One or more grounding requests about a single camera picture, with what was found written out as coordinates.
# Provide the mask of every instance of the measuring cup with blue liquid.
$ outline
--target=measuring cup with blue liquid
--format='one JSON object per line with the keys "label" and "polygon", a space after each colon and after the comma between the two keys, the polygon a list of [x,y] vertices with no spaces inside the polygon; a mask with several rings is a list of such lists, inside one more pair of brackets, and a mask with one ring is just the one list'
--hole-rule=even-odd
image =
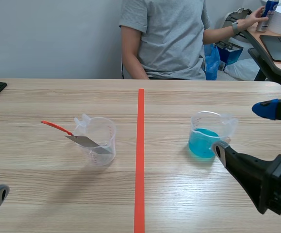
{"label": "measuring cup with blue liquid", "polygon": [[200,158],[212,158],[212,144],[231,137],[238,119],[229,114],[199,112],[191,117],[189,149]]}

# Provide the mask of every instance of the box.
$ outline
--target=box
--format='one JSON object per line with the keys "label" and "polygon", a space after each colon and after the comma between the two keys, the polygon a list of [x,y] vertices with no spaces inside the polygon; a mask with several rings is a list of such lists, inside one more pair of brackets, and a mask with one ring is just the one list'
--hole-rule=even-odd
{"label": "box", "polygon": [[243,47],[230,42],[225,43],[220,41],[216,43],[216,45],[220,54],[220,70],[224,70],[226,66],[237,62],[244,49]]}

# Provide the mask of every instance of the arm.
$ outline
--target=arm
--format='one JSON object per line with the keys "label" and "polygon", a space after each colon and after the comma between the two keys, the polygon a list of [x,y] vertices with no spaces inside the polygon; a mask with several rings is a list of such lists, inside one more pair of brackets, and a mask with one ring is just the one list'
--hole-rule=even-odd
{"label": "arm", "polygon": [[149,79],[137,55],[140,45],[141,32],[129,27],[121,27],[122,61],[133,79]]}
{"label": "arm", "polygon": [[[260,18],[263,10],[264,10],[264,6],[260,7],[256,11],[254,11],[250,15],[249,18],[238,20],[238,30],[244,31],[257,22],[268,21],[267,17]],[[232,36],[234,36],[234,31],[233,31],[232,26],[229,26],[229,27],[226,27],[226,28],[215,29],[215,30],[207,29],[207,30],[204,31],[203,43],[205,45],[206,44],[212,44],[212,43],[216,43],[220,40],[223,40],[223,39],[226,39],[226,38],[229,38],[229,37],[232,37]]]}

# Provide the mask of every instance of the empty measuring cup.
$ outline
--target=empty measuring cup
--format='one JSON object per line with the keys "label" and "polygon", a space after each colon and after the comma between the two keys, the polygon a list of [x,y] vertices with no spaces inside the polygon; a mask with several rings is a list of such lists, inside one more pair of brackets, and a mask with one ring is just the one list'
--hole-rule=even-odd
{"label": "empty measuring cup", "polygon": [[238,120],[229,114],[197,113],[191,117],[190,150],[201,158],[212,158],[212,144],[232,136],[237,125]]}
{"label": "empty measuring cup", "polygon": [[86,114],[82,115],[82,120],[77,118],[74,120],[77,127],[73,134],[87,136],[98,144],[93,143],[87,147],[79,145],[87,160],[96,166],[110,163],[116,156],[116,125],[107,118],[90,118]]}

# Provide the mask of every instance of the metal spatula blade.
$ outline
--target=metal spatula blade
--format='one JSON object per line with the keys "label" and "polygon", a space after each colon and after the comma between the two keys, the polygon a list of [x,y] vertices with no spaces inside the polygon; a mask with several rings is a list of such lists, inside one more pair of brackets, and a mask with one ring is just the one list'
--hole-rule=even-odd
{"label": "metal spatula blade", "polygon": [[99,144],[94,142],[92,139],[85,137],[85,136],[65,136],[66,138],[69,138],[70,140],[74,141],[75,143],[79,144],[83,147],[89,147],[93,148],[91,149],[93,152],[97,154],[111,154],[110,151],[106,150],[105,148],[101,147]]}

